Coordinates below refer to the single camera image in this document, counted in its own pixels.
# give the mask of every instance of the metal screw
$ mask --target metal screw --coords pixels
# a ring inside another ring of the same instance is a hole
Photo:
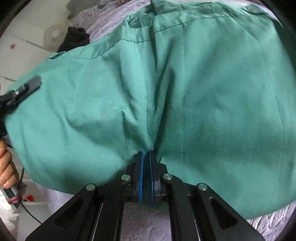
[[[128,180],[131,179],[131,176],[130,176],[130,175],[127,175],[127,174],[124,174],[124,175],[121,176],[121,179],[122,179],[123,181],[128,181]]]
[[[94,190],[96,188],[96,186],[94,185],[94,184],[88,184],[87,186],[86,186],[86,190],[87,191],[92,191],[92,190]]]
[[[163,175],[163,178],[166,179],[166,180],[171,180],[173,178],[173,176],[169,173],[166,173]]]
[[[200,184],[198,184],[198,188],[202,191],[205,191],[207,189],[207,185],[204,183],[200,183]]]

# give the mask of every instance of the black cloth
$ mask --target black cloth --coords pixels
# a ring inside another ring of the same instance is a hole
[[[89,34],[84,28],[69,27],[65,40],[58,49],[59,52],[69,51],[71,49],[89,44]]]

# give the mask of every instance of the human hand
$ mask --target human hand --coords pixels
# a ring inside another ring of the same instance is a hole
[[[19,175],[7,150],[5,140],[0,141],[0,187],[7,189],[19,182]]]

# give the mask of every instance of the clamp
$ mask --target clamp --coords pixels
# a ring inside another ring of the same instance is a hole
[[[125,174],[109,184],[88,184],[33,231],[26,241],[120,241],[125,202],[143,200],[144,163],[151,199],[168,202],[172,241],[264,241],[208,185],[196,186],[169,174],[154,151],[139,151]]]

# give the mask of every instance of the red object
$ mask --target red object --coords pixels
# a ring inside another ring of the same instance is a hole
[[[22,201],[22,196],[15,196],[7,200],[7,202],[12,205]]]
[[[27,200],[29,202],[33,202],[34,201],[34,197],[32,195],[28,195],[28,196],[26,196],[25,200]]]

